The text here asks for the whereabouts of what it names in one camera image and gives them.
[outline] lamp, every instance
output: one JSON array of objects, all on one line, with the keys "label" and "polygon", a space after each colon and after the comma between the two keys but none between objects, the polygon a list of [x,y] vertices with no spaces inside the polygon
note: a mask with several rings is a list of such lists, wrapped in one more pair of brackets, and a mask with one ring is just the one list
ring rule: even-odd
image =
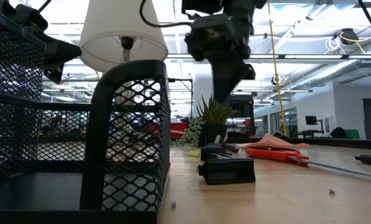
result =
[{"label": "lamp", "polygon": [[[141,0],[89,1],[79,43],[85,65],[105,73],[123,62],[167,57],[162,31],[141,20],[140,4]],[[146,1],[143,12],[148,21],[158,23],[152,1]],[[131,98],[132,92],[123,94]]]}]

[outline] desk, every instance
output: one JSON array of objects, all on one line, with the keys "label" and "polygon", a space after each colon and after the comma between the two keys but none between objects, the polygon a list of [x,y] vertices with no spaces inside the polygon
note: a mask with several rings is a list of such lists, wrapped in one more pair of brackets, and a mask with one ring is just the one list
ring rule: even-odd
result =
[{"label": "desk", "polygon": [[[189,150],[171,149],[161,223],[371,224],[371,178],[256,159],[255,184],[208,186],[195,169],[199,158],[187,157]],[[354,159],[371,150],[311,146],[301,152],[311,159],[371,171],[370,165]],[[329,189],[337,191],[335,197]],[[172,201],[177,203],[174,210]]]},{"label": "desk", "polygon": [[314,134],[324,134],[323,131],[301,131],[299,133],[297,133],[296,135],[302,135],[303,138],[306,138],[306,136],[310,136],[312,138],[314,138]]}]

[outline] black wire mesh basket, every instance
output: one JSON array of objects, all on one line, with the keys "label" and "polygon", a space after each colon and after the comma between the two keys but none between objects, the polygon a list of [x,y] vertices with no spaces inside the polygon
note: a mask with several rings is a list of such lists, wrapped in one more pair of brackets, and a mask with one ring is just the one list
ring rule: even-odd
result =
[{"label": "black wire mesh basket", "polygon": [[44,52],[0,15],[0,222],[156,223],[169,170],[164,63],[111,69],[90,105],[43,103]]}]

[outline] robotic arm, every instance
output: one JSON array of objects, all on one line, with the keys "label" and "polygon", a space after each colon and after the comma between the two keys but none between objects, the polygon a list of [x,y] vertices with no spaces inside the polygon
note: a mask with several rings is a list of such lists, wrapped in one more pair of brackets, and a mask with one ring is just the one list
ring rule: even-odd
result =
[{"label": "robotic arm", "polygon": [[[169,25],[151,24],[143,16],[143,0],[140,16],[143,21],[154,27],[191,26],[185,42],[188,52],[196,61],[207,59],[212,66],[214,97],[223,103],[241,79],[255,79],[255,71],[248,59],[251,50],[248,46],[249,36],[253,35],[253,13],[261,9],[267,0],[182,0],[182,13],[195,10],[210,14],[200,17],[188,15],[195,19],[193,23],[181,22]],[[222,14],[213,15],[223,9]]]}]

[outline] green plant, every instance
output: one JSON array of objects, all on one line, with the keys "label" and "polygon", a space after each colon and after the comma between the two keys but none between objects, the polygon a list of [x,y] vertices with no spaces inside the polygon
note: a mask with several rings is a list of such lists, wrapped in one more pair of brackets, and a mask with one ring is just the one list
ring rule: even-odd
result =
[{"label": "green plant", "polygon": [[194,147],[197,147],[202,125],[204,124],[203,117],[192,118],[188,128],[184,130],[183,136],[180,139],[172,141],[171,144],[174,146],[184,146],[185,143],[192,143]]},{"label": "green plant", "polygon": [[230,109],[213,99],[213,96],[209,98],[209,106],[205,102],[204,97],[202,97],[202,103],[204,104],[204,109],[202,110],[198,102],[197,112],[199,116],[203,117],[207,124],[225,124],[232,114]]}]

